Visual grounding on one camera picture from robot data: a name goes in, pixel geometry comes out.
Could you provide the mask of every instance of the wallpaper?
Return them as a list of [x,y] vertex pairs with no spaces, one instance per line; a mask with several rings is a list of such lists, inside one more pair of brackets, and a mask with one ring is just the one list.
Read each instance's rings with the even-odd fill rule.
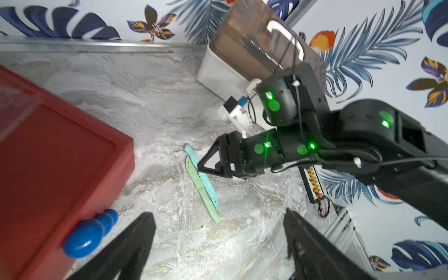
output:
[[[448,142],[447,10],[448,0],[318,0],[293,29],[325,61],[330,109],[383,100]],[[319,174],[332,201],[347,207],[376,270],[448,264],[448,232],[437,223],[350,174]]]
[[[4,0],[0,33],[30,37],[130,39],[206,44],[237,0]],[[264,0],[282,19],[299,0]]]

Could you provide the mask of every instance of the blue knob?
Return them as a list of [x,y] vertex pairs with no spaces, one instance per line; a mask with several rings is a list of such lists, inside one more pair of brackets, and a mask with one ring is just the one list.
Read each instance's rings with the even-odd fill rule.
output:
[[104,211],[105,213],[108,213],[110,216],[112,216],[113,219],[113,225],[115,225],[118,221],[118,212],[113,209],[107,209]]
[[97,220],[82,220],[65,239],[62,249],[71,258],[83,258],[92,253],[103,239],[104,229]]
[[95,220],[99,221],[104,228],[104,236],[106,236],[113,227],[113,218],[108,213],[96,214]]

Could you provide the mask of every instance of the translucent brown lid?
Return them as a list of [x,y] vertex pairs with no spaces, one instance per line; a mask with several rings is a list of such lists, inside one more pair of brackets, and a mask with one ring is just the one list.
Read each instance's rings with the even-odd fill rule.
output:
[[325,89],[324,61],[262,0],[236,1],[210,49],[248,81],[263,80],[292,67],[296,49],[295,64],[309,63]]

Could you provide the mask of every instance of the orange flower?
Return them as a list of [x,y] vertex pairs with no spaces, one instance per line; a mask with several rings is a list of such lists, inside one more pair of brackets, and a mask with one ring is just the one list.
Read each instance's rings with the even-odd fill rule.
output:
[[310,47],[315,52],[324,52],[333,47],[336,40],[334,31],[321,31],[311,40]]
[[391,195],[391,194],[388,194],[388,193],[386,193],[386,192],[383,192],[382,190],[380,190],[380,189],[378,189],[378,191],[380,192],[380,193],[382,193],[385,197],[387,197],[387,198],[390,198],[390,199],[398,199],[398,198],[396,198],[395,196],[393,196],[393,195]]

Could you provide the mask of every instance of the tropical leaf print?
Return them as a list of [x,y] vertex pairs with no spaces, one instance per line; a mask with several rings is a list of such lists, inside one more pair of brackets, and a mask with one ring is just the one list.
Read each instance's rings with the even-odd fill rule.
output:
[[132,31],[138,33],[149,33],[151,39],[145,39],[144,42],[153,42],[154,36],[159,39],[166,40],[174,36],[169,29],[165,28],[176,15],[173,13],[167,13],[164,15],[159,22],[157,22],[157,11],[150,5],[145,7],[145,18],[146,22],[143,21],[127,21],[128,26]]
[[229,6],[220,0],[174,0],[170,13],[176,13],[179,25],[185,24],[188,42],[207,44],[215,35]]
[[448,69],[440,62],[425,57],[422,61],[422,69],[434,77],[434,79],[422,78],[410,83],[408,90],[428,90],[426,108],[438,107],[448,101]]
[[434,268],[448,264],[448,244],[404,240],[394,244],[392,260],[401,268],[413,271]]
[[345,94],[349,79],[358,88],[337,103],[353,98],[361,91],[363,81],[373,86],[370,69],[381,69],[380,65],[386,63],[399,64],[397,56],[406,59],[407,53],[402,47],[420,39],[408,38],[407,35],[423,33],[421,28],[414,26],[421,21],[422,9],[423,1],[412,0],[406,8],[402,0],[395,16],[394,8],[387,18],[383,10],[377,19],[377,15],[374,15],[348,32],[345,27],[341,32],[337,31],[336,36],[339,38],[336,44],[320,53],[327,66],[327,96],[337,98]]
[[119,39],[120,35],[94,13],[86,14],[73,29],[72,34],[67,33],[67,24],[78,12],[69,7],[57,7],[52,12],[53,30],[48,26],[45,15],[48,9],[42,6],[29,6],[23,10],[25,17],[33,23],[38,30],[30,28],[23,23],[16,14],[15,7],[0,8],[0,16],[29,37],[77,38],[82,39],[87,32],[100,29],[90,39]]
[[[435,33],[448,24],[448,0],[425,0],[423,6],[422,20],[426,34],[432,41]],[[448,47],[448,32],[441,34],[437,43]]]
[[67,6],[76,8],[77,6],[79,6],[79,4],[81,4],[80,0],[72,0],[70,3],[67,4]]
[[373,205],[374,198],[385,204],[401,204],[401,200],[387,201],[379,197],[377,189],[374,185],[361,183],[353,175],[330,170],[322,170],[319,172],[320,178],[330,196],[334,199],[341,197],[346,203],[353,204],[353,199],[359,199],[361,195],[367,198]]
[[422,221],[425,221],[425,220],[432,220],[432,219],[429,218],[429,217],[427,217],[427,216],[417,216],[417,217],[414,218],[414,222],[415,222],[419,227],[422,226],[421,223],[422,223]]
[[375,269],[375,271],[384,271],[386,268],[391,266],[382,257],[378,256],[370,256],[369,261],[370,264],[373,266],[373,269]]
[[297,5],[299,5],[299,2],[299,0],[269,0],[266,5],[282,20],[286,20]]

